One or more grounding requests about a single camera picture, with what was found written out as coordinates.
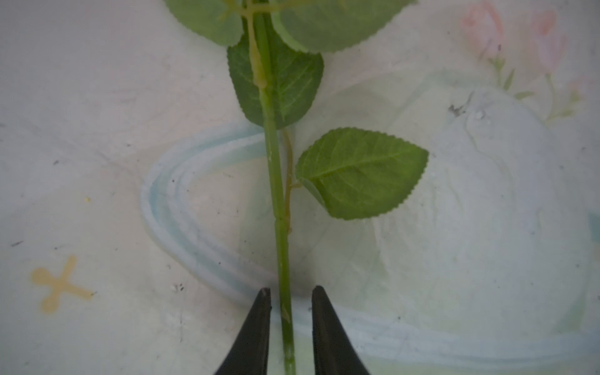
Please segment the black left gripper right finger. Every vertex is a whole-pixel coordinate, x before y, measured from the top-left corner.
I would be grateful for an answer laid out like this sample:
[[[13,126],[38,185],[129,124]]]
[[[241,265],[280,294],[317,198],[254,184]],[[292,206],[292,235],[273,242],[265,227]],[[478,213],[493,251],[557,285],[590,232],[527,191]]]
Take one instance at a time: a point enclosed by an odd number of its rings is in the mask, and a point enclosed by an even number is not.
[[[312,290],[312,346],[316,375],[369,375],[325,289]]]

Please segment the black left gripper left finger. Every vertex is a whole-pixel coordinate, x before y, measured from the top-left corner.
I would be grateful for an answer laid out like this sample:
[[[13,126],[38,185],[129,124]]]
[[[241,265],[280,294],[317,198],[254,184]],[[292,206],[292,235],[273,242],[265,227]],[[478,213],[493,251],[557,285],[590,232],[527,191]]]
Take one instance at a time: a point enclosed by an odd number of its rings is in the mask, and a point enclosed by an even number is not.
[[[259,290],[216,375],[265,375],[270,345],[271,291]]]

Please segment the single orange rose stem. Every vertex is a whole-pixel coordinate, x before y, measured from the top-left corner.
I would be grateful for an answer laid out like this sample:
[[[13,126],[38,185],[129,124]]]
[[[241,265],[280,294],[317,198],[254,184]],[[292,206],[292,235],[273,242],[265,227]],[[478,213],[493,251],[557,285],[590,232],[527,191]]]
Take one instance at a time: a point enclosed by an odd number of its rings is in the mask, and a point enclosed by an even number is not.
[[[262,128],[274,218],[284,373],[294,374],[289,234],[291,197],[306,188],[330,217],[362,220],[401,205],[428,165],[426,149],[380,131],[340,127],[300,157],[288,128],[311,108],[324,53],[374,36],[406,1],[168,1],[189,31],[227,50],[228,71],[246,119]]]

